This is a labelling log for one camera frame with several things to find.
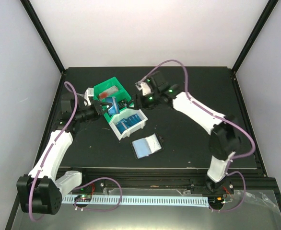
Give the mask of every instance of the white backdrop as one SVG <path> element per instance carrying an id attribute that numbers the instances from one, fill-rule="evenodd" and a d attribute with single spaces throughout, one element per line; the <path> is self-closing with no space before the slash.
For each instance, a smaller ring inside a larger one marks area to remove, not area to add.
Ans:
<path id="1" fill-rule="evenodd" d="M 232 67 L 268 0 L 31 0 L 65 68 Z"/>

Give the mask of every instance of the black table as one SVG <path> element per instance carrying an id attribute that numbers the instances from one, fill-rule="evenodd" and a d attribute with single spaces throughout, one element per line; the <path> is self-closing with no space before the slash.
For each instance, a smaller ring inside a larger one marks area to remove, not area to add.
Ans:
<path id="1" fill-rule="evenodd" d="M 135 82 L 145 76 L 152 67 L 101 67 L 69 68 L 66 81 L 76 91 L 83 93 L 111 77 L 117 77 L 130 95 L 137 92 Z M 230 79 L 227 67 L 187 67 L 189 92 L 213 110 L 225 115 L 234 115 L 239 125 L 246 128 Z M 160 71 L 171 84 L 183 89 L 184 75 L 180 67 L 161 67 Z M 211 153 L 208 148 L 209 135 L 186 115 L 170 108 L 143 110 L 148 117 L 146 126 L 121 141 L 117 139 L 104 117 L 98 121 L 81 124 L 73 144 L 67 150 L 61 167 L 83 167 L 92 169 L 207 169 Z M 137 160 L 131 142 L 157 133 L 164 139 L 164 150 Z M 237 154 L 250 149 L 243 137 Z M 231 168 L 255 169 L 253 156 L 236 160 Z"/>

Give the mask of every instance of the white plastic container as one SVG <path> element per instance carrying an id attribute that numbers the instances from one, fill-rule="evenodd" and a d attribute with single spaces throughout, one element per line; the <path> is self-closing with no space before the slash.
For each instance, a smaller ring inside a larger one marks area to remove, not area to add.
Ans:
<path id="1" fill-rule="evenodd" d="M 134 114 L 137 114 L 141 121 L 132 127 L 125 130 L 122 134 L 118 131 L 116 124 L 124 118 L 128 118 L 129 116 L 132 116 Z M 145 116 L 145 114 L 141 110 L 134 110 L 134 109 L 125 109 L 124 111 L 120 112 L 120 114 L 116 114 L 112 117 L 110 122 L 108 123 L 112 130 L 114 131 L 115 135 L 117 136 L 118 140 L 121 140 L 122 138 L 129 137 L 131 133 L 134 133 L 135 131 L 144 128 L 146 125 L 146 121 L 148 118 Z"/>

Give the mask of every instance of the gray floor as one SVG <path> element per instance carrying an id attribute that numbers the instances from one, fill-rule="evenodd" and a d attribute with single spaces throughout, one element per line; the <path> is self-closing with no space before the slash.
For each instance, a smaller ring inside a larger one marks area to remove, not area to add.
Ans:
<path id="1" fill-rule="evenodd" d="M 265 194 L 276 202 L 271 191 Z M 246 201 L 229 213 L 200 207 L 161 206 L 120 206 L 99 213 L 75 211 L 72 205 L 62 205 L 58 214 L 47 215 L 38 223 L 32 223 L 28 214 L 18 210 L 13 230 L 281 230 L 281 215 L 268 203 L 259 199 Z"/>

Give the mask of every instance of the robotic arm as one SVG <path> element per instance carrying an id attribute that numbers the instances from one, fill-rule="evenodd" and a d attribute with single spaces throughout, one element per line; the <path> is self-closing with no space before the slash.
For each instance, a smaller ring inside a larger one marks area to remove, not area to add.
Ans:
<path id="1" fill-rule="evenodd" d="M 91 100 L 88 96 L 88 91 L 85 92 L 84 97 L 79 97 L 78 99 L 77 112 L 72 122 L 57 141 L 54 141 L 70 118 L 75 103 L 71 94 L 66 94 L 62 97 L 61 115 L 56 121 L 45 151 L 29 174 L 19 178 L 17 191 L 23 212 L 29 211 L 30 189 L 38 171 L 40 173 L 32 199 L 33 213 L 56 214 L 61 206 L 62 197 L 82 183 L 82 173 L 79 171 L 68 171 L 56 180 L 59 165 L 78 132 L 79 123 L 98 119 L 108 111 L 108 109 L 104 110 L 102 106 L 110 107 L 112 105 L 111 103 Z"/>
<path id="2" fill-rule="evenodd" d="M 196 100 L 192 95 L 180 90 L 178 85 L 171 86 L 160 72 L 154 72 L 144 82 L 136 83 L 141 93 L 132 97 L 131 109 L 153 109 L 166 104 L 190 117 L 210 135 L 209 148 L 212 152 L 210 168 L 207 172 L 212 184 L 220 182 L 226 175 L 231 157 L 240 147 L 238 132 L 229 124 L 216 118 L 222 117 L 236 122 L 234 116 L 226 117 Z"/>

